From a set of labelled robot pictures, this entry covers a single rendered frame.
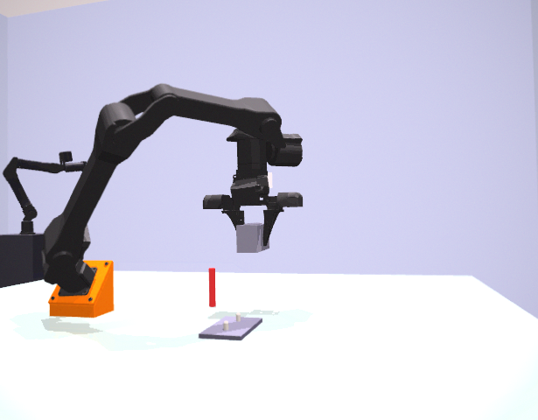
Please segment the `red peg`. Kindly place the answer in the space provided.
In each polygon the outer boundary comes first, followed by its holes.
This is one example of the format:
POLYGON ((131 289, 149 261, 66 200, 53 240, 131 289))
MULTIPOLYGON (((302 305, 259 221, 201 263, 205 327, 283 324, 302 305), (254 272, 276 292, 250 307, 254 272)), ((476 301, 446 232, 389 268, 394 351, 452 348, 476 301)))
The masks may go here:
POLYGON ((209 307, 216 306, 215 268, 208 269, 209 274, 209 307))

